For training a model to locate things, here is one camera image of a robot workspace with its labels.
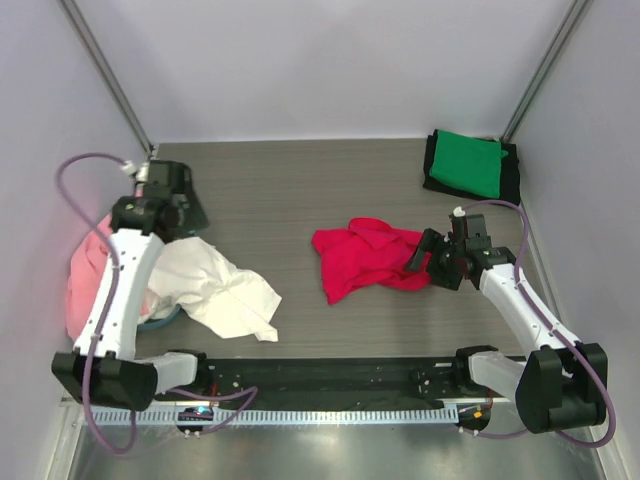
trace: red cloth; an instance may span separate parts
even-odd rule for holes
[[[329,305],[375,283],[408,291],[427,286],[431,279],[424,269],[404,270],[421,236],[422,232],[393,228],[376,218],[354,218],[348,228],[317,230],[311,243],[322,256]],[[430,257],[427,254],[424,266]]]

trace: black cloth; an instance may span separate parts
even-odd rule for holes
[[[424,155],[424,183],[423,187],[434,192],[455,195],[456,197],[470,198],[472,200],[486,200],[474,193],[469,193],[457,188],[448,187],[440,183],[429,175],[436,154],[436,143],[438,142],[438,130],[434,130],[433,135],[427,137],[427,149]],[[500,200],[520,205],[520,169],[518,164],[518,152],[516,146],[512,143],[503,143],[502,149],[507,155],[502,159],[502,168],[500,170]]]

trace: metal beam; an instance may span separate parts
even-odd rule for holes
[[[513,139],[513,136],[518,130],[518,127],[520,127],[522,120],[529,111],[532,102],[540,91],[540,87],[549,76],[551,69],[560,57],[560,54],[562,53],[569,38],[580,23],[580,20],[582,20],[582,18],[584,17],[584,14],[586,13],[587,8],[591,5],[591,3],[592,0],[573,1],[571,7],[567,11],[567,14],[562,20],[560,27],[556,31],[551,44],[547,48],[544,57],[542,57],[542,60],[540,61],[540,64],[536,69],[536,73],[531,78],[531,81],[529,82],[527,89],[524,91],[524,94],[522,95],[518,106],[513,112],[513,115],[511,115],[511,119],[507,124],[507,128],[500,138],[502,142],[509,143]]]
[[[142,128],[142,124],[133,111],[133,108],[131,107],[127,96],[122,90],[122,87],[120,86],[118,79],[113,73],[113,70],[111,70],[109,62],[107,62],[104,53],[102,53],[102,49],[93,36],[93,33],[91,32],[89,25],[87,25],[87,21],[78,8],[75,0],[58,0],[58,3],[60,4],[62,11],[69,19],[71,26],[78,34],[80,42],[89,54],[89,57],[91,57],[93,64],[102,76],[102,79],[109,89],[111,96],[118,105],[118,108],[129,124],[129,127],[131,127],[131,130],[138,139],[138,142],[140,142],[140,145],[142,146],[147,156],[150,156],[153,147],[151,141],[149,140],[149,137],[147,137],[144,128]]]

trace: folded green cloth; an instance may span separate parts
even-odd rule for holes
[[[429,175],[440,183],[487,198],[500,198],[502,169],[500,142],[465,137],[438,130],[438,142]]]

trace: gray wood tabletop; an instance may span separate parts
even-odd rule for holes
[[[468,200],[422,188],[425,141],[335,140],[164,144],[158,158],[183,161],[211,226],[201,233],[239,268],[262,275],[282,296],[272,325],[278,343],[222,340],[184,313],[137,338],[138,356],[170,348],[210,357],[390,357],[452,355],[491,344],[520,352],[498,311],[469,282],[458,292],[429,286],[402,292],[370,286],[327,305],[315,230],[376,217],[399,228],[448,231],[448,214]],[[517,252],[517,214],[482,207],[494,245]],[[539,281],[530,258],[525,271]]]

